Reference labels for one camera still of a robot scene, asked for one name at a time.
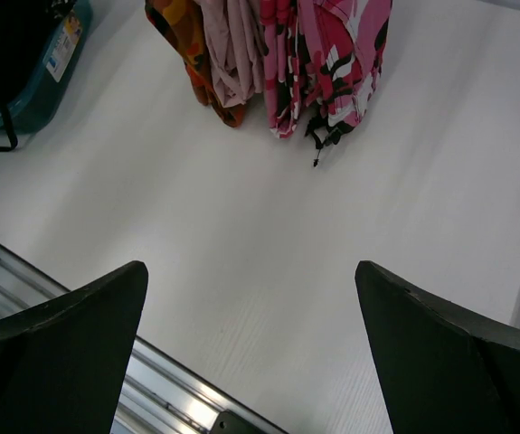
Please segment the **light pink trousers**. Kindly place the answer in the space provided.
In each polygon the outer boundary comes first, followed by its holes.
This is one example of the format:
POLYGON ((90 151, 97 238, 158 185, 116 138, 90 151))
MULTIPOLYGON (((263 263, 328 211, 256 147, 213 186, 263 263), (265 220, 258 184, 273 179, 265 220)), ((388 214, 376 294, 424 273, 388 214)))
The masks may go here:
POLYGON ((197 4, 202 10, 215 94, 225 108, 242 105, 264 91, 260 2, 212 0, 197 4))

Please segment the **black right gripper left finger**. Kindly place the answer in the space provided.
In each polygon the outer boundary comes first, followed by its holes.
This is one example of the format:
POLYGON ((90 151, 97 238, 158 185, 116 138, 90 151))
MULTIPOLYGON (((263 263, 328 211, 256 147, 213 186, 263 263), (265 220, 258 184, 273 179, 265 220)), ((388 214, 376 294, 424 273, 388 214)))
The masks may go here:
POLYGON ((146 300, 144 263, 0 319, 0 433, 108 433, 146 300))

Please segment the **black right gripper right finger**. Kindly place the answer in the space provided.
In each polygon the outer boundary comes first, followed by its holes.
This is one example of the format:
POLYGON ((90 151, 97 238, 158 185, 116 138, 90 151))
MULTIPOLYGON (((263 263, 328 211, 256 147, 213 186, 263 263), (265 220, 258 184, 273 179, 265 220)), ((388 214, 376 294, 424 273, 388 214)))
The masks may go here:
POLYGON ((372 261, 355 285, 395 433, 520 433, 520 329, 372 261))

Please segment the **orange camouflage trousers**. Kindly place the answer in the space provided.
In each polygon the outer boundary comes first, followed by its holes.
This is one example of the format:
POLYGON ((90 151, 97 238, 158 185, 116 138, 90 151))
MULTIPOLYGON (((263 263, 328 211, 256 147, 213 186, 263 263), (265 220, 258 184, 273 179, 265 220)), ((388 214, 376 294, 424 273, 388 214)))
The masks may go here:
POLYGON ((246 108, 225 108, 214 88, 201 7, 190 0, 146 0, 147 20, 179 54, 197 100, 210 106, 228 127, 239 127, 246 108))

